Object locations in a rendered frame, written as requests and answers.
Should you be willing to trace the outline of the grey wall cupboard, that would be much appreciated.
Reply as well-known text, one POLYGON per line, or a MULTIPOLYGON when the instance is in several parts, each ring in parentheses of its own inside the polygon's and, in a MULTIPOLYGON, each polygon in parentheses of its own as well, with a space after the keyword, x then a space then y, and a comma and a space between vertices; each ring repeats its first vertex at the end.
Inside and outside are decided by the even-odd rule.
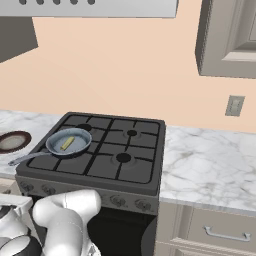
POLYGON ((0 17, 0 63, 37 47, 31 17, 0 17))

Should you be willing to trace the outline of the yellow butter stick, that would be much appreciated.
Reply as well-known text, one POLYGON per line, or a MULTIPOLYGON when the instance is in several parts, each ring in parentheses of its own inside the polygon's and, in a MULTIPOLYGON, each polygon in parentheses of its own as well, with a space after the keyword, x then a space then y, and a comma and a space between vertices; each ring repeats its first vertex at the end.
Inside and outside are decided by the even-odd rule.
POLYGON ((69 137, 60 147, 60 150, 65 151, 75 140, 74 136, 69 137))

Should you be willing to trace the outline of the silver range hood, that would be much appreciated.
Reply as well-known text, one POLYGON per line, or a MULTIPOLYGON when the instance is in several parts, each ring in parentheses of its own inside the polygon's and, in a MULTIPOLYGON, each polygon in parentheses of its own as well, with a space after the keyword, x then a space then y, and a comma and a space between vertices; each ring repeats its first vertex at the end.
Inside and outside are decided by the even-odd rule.
POLYGON ((175 18, 179 0, 0 0, 0 17, 175 18))

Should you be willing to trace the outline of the dark grey gas stove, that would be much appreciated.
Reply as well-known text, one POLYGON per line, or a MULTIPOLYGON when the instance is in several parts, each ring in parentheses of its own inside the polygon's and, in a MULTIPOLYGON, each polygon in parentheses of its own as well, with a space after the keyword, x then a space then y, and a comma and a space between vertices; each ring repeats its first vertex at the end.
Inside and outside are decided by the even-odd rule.
POLYGON ((80 156, 58 159, 40 156, 16 167, 20 191, 39 200, 47 195, 94 189, 102 198, 102 209, 88 223, 90 238, 102 256, 153 256, 159 192, 165 143, 162 120, 68 112, 48 132, 77 127, 92 135, 92 143, 80 156), (20 183, 32 184, 25 192, 20 183), (126 203, 115 206, 110 197, 119 195, 126 203), (135 206, 144 199, 149 211, 135 206))

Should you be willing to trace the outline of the grey wall socket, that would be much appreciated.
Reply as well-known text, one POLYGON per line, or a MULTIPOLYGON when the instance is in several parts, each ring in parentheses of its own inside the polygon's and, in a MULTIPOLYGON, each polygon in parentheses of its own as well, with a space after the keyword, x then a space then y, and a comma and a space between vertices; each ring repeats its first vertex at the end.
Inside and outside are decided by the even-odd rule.
POLYGON ((241 113, 241 110, 242 110, 244 100, 245 100, 244 96, 230 95, 225 115, 226 116, 239 117, 240 113, 241 113))

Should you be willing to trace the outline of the grey frying pan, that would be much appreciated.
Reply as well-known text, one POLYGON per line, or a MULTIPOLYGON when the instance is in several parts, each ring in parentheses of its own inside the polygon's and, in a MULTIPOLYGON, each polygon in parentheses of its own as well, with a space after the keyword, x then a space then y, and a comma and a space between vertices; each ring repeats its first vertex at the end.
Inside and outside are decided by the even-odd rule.
POLYGON ((57 158, 70 158, 84 152, 92 142, 92 135, 81 128, 68 128, 60 130, 51 135, 45 142, 46 152, 35 152, 19 157, 8 163, 15 166, 23 161, 30 160, 39 156, 55 156, 57 158), (71 136, 75 137, 74 142, 65 150, 60 150, 62 144, 71 136))

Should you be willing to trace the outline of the grey stove knob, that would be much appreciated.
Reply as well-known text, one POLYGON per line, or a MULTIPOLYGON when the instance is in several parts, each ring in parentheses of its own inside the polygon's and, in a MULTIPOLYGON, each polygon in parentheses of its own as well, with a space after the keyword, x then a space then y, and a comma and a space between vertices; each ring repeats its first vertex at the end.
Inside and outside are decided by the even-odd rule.
POLYGON ((136 200, 135 206, 142 211, 149 211, 151 209, 151 204, 144 199, 136 200))
POLYGON ((34 189, 34 186, 32 184, 28 184, 26 182, 21 182, 20 187, 25 191, 25 192, 30 192, 34 189))
POLYGON ((47 185, 42 185, 41 186, 42 191, 47 195, 51 196, 54 195, 56 190, 53 187, 47 186, 47 185))
POLYGON ((125 205, 126 201, 119 195, 114 195, 110 197, 110 201, 117 207, 122 207, 125 205))

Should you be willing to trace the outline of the beige wall cupboard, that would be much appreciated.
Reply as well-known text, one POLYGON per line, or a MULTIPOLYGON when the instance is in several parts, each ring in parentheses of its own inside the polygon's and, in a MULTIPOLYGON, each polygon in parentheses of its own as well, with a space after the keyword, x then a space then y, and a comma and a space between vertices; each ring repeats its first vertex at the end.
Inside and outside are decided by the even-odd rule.
POLYGON ((256 79, 256 0, 202 0, 195 57, 201 76, 256 79))

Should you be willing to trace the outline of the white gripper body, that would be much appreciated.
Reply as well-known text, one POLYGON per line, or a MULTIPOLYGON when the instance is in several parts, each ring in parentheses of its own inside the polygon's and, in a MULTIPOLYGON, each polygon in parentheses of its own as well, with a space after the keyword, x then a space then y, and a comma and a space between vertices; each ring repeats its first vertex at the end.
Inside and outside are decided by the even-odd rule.
POLYGON ((18 196, 11 194, 0 194, 1 206, 13 206, 17 214, 24 214, 29 211, 33 205, 31 197, 18 196))

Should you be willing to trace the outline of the beige drawer front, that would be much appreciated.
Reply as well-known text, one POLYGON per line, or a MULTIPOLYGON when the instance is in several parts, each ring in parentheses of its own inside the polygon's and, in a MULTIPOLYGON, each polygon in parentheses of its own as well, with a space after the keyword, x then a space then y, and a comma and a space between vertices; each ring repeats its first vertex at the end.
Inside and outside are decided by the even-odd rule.
POLYGON ((194 209, 188 239, 198 243, 256 253, 256 217, 194 209), (214 233, 235 237, 250 233, 251 241, 240 242, 208 236, 203 229, 204 226, 210 226, 214 233))

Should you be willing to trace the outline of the dark red plate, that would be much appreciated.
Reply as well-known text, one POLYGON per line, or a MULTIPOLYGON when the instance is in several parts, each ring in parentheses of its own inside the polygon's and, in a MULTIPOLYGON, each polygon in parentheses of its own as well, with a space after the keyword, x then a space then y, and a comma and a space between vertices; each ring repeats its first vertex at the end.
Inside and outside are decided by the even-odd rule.
POLYGON ((0 154, 8 154, 25 148, 32 140, 26 131, 12 131, 0 135, 0 154))

